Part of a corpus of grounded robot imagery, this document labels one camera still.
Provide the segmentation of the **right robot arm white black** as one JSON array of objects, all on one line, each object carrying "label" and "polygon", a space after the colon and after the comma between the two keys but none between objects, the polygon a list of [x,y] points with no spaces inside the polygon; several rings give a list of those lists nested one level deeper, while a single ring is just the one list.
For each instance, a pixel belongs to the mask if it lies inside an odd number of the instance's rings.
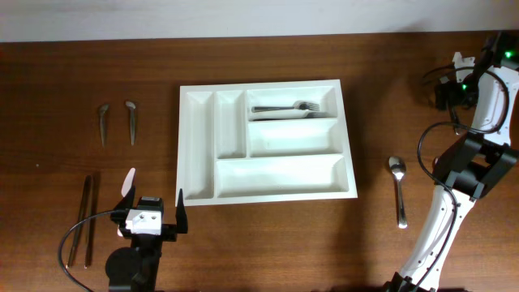
[{"label": "right robot arm white black", "polygon": [[461,223],[518,163],[510,123],[518,94],[518,36],[490,36],[479,58],[455,53],[437,68],[434,106],[446,110],[460,139],[425,174],[434,182],[432,205],[410,258],[385,291],[436,291]]}]

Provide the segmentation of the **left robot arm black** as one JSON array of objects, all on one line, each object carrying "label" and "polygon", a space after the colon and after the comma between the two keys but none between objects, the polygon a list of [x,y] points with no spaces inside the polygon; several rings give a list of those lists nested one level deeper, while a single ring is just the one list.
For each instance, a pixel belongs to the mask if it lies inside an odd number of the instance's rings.
[{"label": "left robot arm black", "polygon": [[131,244],[113,251],[105,263],[110,291],[154,291],[164,242],[175,242],[179,234],[188,232],[183,193],[176,202],[176,222],[163,222],[164,201],[142,196],[133,205],[135,187],[131,187],[110,214]]}]

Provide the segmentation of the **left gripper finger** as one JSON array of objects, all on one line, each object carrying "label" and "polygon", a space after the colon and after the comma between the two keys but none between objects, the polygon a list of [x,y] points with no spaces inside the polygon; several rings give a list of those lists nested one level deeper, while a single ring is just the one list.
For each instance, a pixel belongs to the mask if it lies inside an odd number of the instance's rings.
[{"label": "left gripper finger", "polygon": [[117,203],[114,210],[127,210],[132,209],[135,199],[135,186],[131,186],[130,190],[125,196]]},{"label": "left gripper finger", "polygon": [[178,234],[187,234],[188,233],[188,219],[187,212],[184,205],[183,198],[183,190],[180,189],[177,196],[177,204],[176,204],[176,231]]}]

